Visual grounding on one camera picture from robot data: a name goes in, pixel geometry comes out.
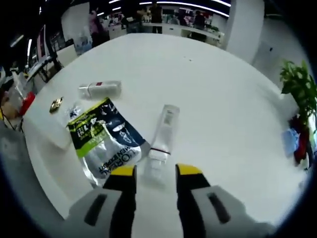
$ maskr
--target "potted plant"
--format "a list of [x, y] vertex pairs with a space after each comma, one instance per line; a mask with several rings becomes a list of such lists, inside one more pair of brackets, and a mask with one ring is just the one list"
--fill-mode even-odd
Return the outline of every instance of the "potted plant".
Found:
[[219, 31], [219, 28], [216, 26], [211, 26], [211, 30], [214, 30], [215, 32]]
[[302, 159], [306, 159], [306, 154], [310, 150], [308, 119], [316, 114], [317, 87], [304, 61], [298, 66], [292, 61], [285, 60], [280, 80], [283, 82], [282, 93], [290, 93], [299, 108], [298, 114], [289, 121], [290, 127], [300, 134], [299, 148], [294, 152], [295, 160], [299, 164]]

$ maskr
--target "desk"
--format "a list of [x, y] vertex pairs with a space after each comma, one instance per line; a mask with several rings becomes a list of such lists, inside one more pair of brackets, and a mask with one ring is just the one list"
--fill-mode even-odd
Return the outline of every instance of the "desk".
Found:
[[[153, 26], [160, 26], [162, 27], [162, 33], [166, 35], [172, 36], [181, 36], [187, 38], [192, 32], [200, 33], [206, 35], [206, 42], [207, 44], [218, 46], [223, 34], [219, 37], [219, 34], [215, 34], [213, 32], [199, 30], [189, 26], [181, 26], [181, 25], [174, 25], [174, 24], [167, 24], [167, 23], [150, 23], [150, 22], [143, 22], [143, 27], [146, 33], [152, 33]], [[117, 38], [119, 36], [123, 36], [126, 34], [126, 29], [121, 29], [121, 25], [115, 25], [109, 27], [109, 35], [110, 39]]]
[[[178, 106], [173, 161], [203, 170], [212, 185], [242, 201], [257, 221], [278, 223], [297, 199], [305, 173], [285, 157], [281, 139], [293, 102], [281, 100], [280, 90], [251, 65], [198, 41], [129, 34], [75, 59], [44, 86], [31, 107], [48, 109], [61, 96], [71, 105], [80, 84], [104, 80], [122, 81], [122, 95], [114, 104], [149, 142], [163, 105]], [[81, 103], [85, 109], [94, 104]], [[75, 149], [57, 150], [29, 123], [23, 130], [37, 178], [65, 218], [70, 206], [92, 189]], [[162, 223], [144, 216], [143, 226], [149, 222]]]
[[34, 75], [36, 75], [40, 70], [42, 70], [46, 65], [52, 61], [51, 56], [45, 56], [40, 61], [36, 62], [35, 65], [29, 70], [27, 81], [31, 80]]

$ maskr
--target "red object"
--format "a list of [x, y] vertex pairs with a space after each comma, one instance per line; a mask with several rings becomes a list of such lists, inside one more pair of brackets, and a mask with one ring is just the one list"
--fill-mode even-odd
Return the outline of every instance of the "red object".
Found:
[[205, 18], [209, 18], [210, 14], [208, 12], [203, 12], [202, 15], [205, 17]]
[[29, 109], [34, 99], [35, 99], [34, 93], [29, 92], [23, 101], [22, 107], [19, 112], [20, 116], [23, 116], [26, 113], [26, 111]]
[[307, 151], [307, 142], [309, 140], [309, 130], [305, 129], [299, 135], [299, 146], [294, 152], [295, 161], [300, 164], [302, 159], [305, 159]]

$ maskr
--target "ceiling light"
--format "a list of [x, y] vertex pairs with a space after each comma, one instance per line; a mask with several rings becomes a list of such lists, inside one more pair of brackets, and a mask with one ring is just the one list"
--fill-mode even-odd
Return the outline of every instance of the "ceiling light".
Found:
[[116, 1], [120, 1], [120, 0], [112, 0], [112, 1], [109, 2], [109, 4], [110, 4], [110, 3], [114, 3], [114, 2], [116, 2]]
[[221, 0], [212, 0], [212, 1], [215, 1], [215, 2], [221, 3], [221, 4], [226, 5], [226, 6], [231, 6], [231, 4], [226, 3], [226, 2], [224, 2], [224, 1], [221, 1]]
[[[231, 4], [226, 3], [226, 2], [224, 2], [224, 1], [221, 1], [221, 0], [211, 0], [211, 1], [215, 1], [215, 2], [221, 3], [221, 4], [223, 4], [223, 5], [229, 6], [229, 7], [231, 6]], [[140, 5], [151, 4], [151, 3], [152, 3], [151, 1], [141, 2]]]
[[[140, 5], [151, 4], [151, 3], [152, 3], [151, 1], [141, 2]], [[199, 5], [191, 4], [191, 3], [184, 3], [184, 2], [177, 2], [177, 1], [158, 1], [157, 3], [158, 3], [158, 4], [175, 4], [175, 5], [184, 5], [184, 6], [198, 7], [198, 8], [204, 9], [204, 10], [213, 11], [213, 12], [218, 13], [218, 14], [220, 14], [220, 15], [229, 17], [228, 14], [223, 13], [223, 12], [221, 12], [221, 11], [217, 11], [217, 10], [211, 9], [211, 8], [209, 8], [209, 7], [199, 6]]]
[[30, 55], [30, 49], [31, 49], [31, 43], [32, 43], [32, 39], [29, 40], [29, 44], [28, 44], [28, 56]]
[[24, 35], [20, 35], [15, 41], [13, 41], [13, 42], [10, 44], [10, 47], [11, 47], [11, 48], [15, 47], [16, 44], [18, 44], [18, 42], [23, 39], [23, 37], [24, 37]]
[[183, 7], [180, 7], [179, 9], [186, 10], [186, 11], [193, 11], [192, 9], [183, 8]]

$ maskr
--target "person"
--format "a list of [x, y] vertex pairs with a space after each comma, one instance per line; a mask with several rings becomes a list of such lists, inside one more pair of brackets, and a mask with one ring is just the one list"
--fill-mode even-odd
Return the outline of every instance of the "person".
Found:
[[[150, 7], [150, 12], [152, 15], [151, 23], [162, 23], [162, 8], [157, 4], [157, 1], [153, 1], [153, 6]], [[154, 26], [152, 28], [152, 33], [162, 34], [162, 27]]]
[[177, 12], [175, 12], [172, 18], [169, 20], [169, 24], [179, 25], [179, 20], [177, 19]]
[[123, 23], [122, 23], [122, 19], [123, 19], [123, 14], [119, 14], [119, 15], [118, 15], [118, 20], [119, 20], [119, 22], [120, 22], [120, 24], [121, 24], [121, 30], [124, 29], [124, 25], [123, 25]]
[[201, 15], [201, 12], [199, 10], [196, 11], [194, 27], [200, 30], [204, 30], [205, 28], [205, 17]]
[[179, 20], [179, 24], [181, 26], [187, 26], [187, 22], [185, 21], [185, 14], [184, 12], [179, 12], [178, 13], [178, 20]]
[[[205, 29], [205, 17], [201, 15], [201, 12], [198, 10], [196, 11], [196, 16], [194, 19], [194, 27], [199, 30]], [[192, 32], [192, 39], [205, 42], [206, 41], [206, 35], [200, 34], [197, 32]]]
[[124, 15], [121, 23], [126, 26], [127, 34], [142, 32], [142, 16], [145, 11], [141, 9], [135, 0], [124, 0], [121, 12]]
[[91, 8], [91, 10], [89, 11], [89, 30], [91, 38], [93, 40], [92, 48], [99, 46], [109, 40], [106, 34], [106, 30], [99, 22], [99, 19], [97, 17], [97, 10], [98, 8]]

